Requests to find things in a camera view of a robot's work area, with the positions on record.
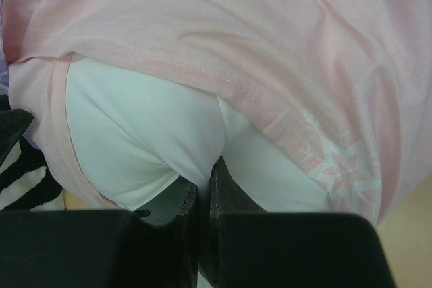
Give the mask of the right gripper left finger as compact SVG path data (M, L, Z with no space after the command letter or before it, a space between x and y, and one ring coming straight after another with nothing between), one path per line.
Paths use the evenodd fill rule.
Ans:
M136 215L147 229L145 269L151 287L196 287L199 219L197 187L179 177L141 206Z

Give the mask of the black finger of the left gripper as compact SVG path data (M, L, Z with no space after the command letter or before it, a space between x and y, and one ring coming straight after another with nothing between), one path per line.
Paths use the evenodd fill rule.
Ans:
M33 116L23 109L1 112L1 165L32 123Z

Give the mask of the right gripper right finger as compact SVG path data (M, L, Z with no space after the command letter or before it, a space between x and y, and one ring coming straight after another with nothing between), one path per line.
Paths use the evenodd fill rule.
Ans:
M205 207L207 216L202 221L198 273L210 287L218 287L219 217L223 214L263 214L265 210L233 180L222 157L211 171Z

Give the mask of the white pillow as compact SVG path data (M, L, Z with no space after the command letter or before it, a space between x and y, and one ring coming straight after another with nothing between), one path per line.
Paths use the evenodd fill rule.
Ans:
M200 90L74 55L65 92L67 124L94 188L127 210L177 178L208 206L218 159L268 212L329 212L328 193L228 102Z

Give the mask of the purple pink princess pillowcase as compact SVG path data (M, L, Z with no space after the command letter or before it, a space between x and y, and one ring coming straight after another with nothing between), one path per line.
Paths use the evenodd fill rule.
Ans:
M377 224L431 174L431 0L1 0L1 47L28 138L91 208L122 207L72 144L74 55L228 102L330 212Z

